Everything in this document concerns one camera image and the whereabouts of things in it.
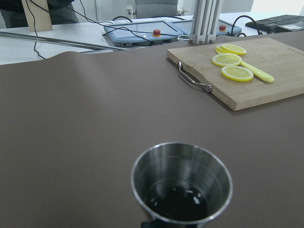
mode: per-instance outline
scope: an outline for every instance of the white table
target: white table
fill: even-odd
[[[279,16],[286,14],[286,12],[241,12],[241,13],[222,13],[220,19],[233,23],[235,19],[240,15],[248,15],[253,19],[263,19],[273,16]],[[192,19],[192,16],[184,16],[185,19]],[[173,18],[164,18],[167,21],[177,20]],[[144,21],[144,20],[156,20],[156,19],[136,19],[135,21]],[[241,18],[237,21],[236,25],[242,28],[242,32],[246,33],[247,36],[257,35],[255,29],[245,27],[245,23],[250,21],[248,18]],[[125,23],[127,20],[115,21],[115,23]],[[8,28],[0,29],[0,31],[18,33],[25,35],[35,36],[34,32],[30,32],[27,27],[25,28]],[[98,44],[103,46],[113,46],[109,38],[105,38],[102,35],[104,34],[104,28],[101,25],[94,23],[78,23],[78,24],[65,24],[65,25],[53,25],[52,31],[43,31],[38,32],[38,36],[47,37],[47,38],[57,38],[64,40],[71,40],[83,43]],[[0,37],[0,65],[19,63],[19,62],[28,62],[41,60],[37,56],[37,53],[34,52],[35,42],[16,39],[16,38],[6,38]],[[37,50],[45,58],[50,58],[52,56],[58,55],[62,52],[67,51],[76,51],[76,52],[87,52],[88,49],[78,48],[78,47],[68,47],[48,43],[38,43]]]

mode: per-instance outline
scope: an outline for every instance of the dark clothing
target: dark clothing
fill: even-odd
[[[71,2],[74,0],[47,0],[53,25],[79,23]],[[28,22],[21,0],[0,0],[0,11],[6,28],[27,27]]]
[[[61,8],[69,5],[74,0],[47,0],[48,9]],[[0,9],[12,12],[24,12],[21,0],[0,0]]]

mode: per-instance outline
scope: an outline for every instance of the brown tabletop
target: brown tabletop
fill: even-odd
[[[303,31],[267,36],[304,50]],[[187,45],[0,66],[0,227],[139,228],[131,169],[162,142],[229,169],[232,201],[208,227],[303,226],[304,95],[231,111],[167,59]]]

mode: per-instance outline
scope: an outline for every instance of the keyboard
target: keyboard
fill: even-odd
[[[298,15],[281,15],[262,20],[257,20],[256,24],[260,30],[274,30],[278,25],[289,25],[304,21],[304,16]],[[255,24],[251,21],[245,24],[247,27],[256,29]]]

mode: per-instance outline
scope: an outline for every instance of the wooden cutting board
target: wooden cutting board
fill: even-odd
[[[254,76],[249,82],[235,82],[221,75],[211,59],[216,45],[169,49],[174,63],[201,83],[212,85],[212,94],[232,110],[240,110],[304,93],[304,52],[271,38],[230,42],[246,49],[242,60],[275,78],[266,83]]]

